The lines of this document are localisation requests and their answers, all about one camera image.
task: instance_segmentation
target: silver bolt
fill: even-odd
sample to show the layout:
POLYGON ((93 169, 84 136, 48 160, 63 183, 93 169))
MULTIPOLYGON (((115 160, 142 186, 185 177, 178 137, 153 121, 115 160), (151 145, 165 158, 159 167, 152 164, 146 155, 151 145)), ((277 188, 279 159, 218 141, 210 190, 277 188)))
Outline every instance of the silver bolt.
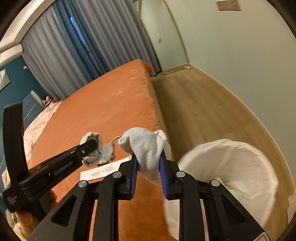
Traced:
POLYGON ((80 182, 78 183, 78 186, 79 186, 80 188, 84 188, 86 185, 87 185, 87 182, 86 182, 86 181, 80 181, 80 182))
POLYGON ((119 177, 121 177, 121 175, 122 175, 121 172, 114 172, 112 176, 114 178, 119 178, 119 177))
POLYGON ((218 187, 220 185, 220 182, 218 180, 213 180, 211 181, 211 184, 214 186, 214 187, 218 187))
POLYGON ((185 172, 177 172, 177 177, 185 177, 185 172))

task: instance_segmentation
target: trash can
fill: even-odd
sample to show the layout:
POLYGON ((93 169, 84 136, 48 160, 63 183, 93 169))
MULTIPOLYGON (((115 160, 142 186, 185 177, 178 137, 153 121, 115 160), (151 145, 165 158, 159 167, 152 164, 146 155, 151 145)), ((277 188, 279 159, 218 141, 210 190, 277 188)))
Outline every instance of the trash can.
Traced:
MULTIPOLYGON (((194 147, 178 165, 196 180, 219 180, 265 226, 275 203, 278 179, 261 151, 247 143, 221 139, 194 147)), ((179 200, 165 200, 164 212, 170 235, 178 239, 179 200)), ((204 209, 203 220, 207 234, 204 209)))

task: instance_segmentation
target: finger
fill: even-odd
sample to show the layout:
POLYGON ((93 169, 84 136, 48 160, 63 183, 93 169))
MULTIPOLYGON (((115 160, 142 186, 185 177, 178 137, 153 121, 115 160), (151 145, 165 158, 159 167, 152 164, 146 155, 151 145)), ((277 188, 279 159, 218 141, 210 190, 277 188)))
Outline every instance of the finger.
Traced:
POLYGON ((21 223, 20 223, 20 230, 26 239, 28 239, 28 237, 34 231, 34 229, 31 226, 24 226, 21 223))
POLYGON ((15 212, 15 215, 18 221, 24 226, 32 226, 34 224, 33 216, 27 211, 19 210, 15 212))
POLYGON ((48 196, 51 202, 55 202, 57 200, 57 195, 55 194, 55 192, 53 190, 50 190, 48 192, 48 196))
POLYGON ((55 207, 55 205, 57 205, 57 202, 51 202, 50 203, 50 210, 52 210, 55 207))

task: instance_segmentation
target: teal wall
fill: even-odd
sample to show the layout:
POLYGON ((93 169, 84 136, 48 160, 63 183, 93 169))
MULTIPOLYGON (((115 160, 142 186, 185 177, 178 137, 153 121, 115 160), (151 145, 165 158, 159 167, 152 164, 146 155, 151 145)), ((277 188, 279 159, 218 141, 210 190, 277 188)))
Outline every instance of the teal wall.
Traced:
POLYGON ((31 90, 34 90, 41 99, 46 96, 31 71, 23 69, 25 65, 24 59, 19 57, 2 68, 6 69, 10 83, 0 91, 0 128, 3 123, 3 109, 6 105, 22 101, 31 90))

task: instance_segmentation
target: light switch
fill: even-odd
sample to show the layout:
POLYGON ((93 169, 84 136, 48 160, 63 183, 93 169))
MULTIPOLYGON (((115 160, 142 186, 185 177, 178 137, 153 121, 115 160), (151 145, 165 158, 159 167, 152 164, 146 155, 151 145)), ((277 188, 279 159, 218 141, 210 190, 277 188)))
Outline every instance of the light switch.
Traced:
POLYGON ((219 11, 241 11, 238 0, 217 1, 219 11))

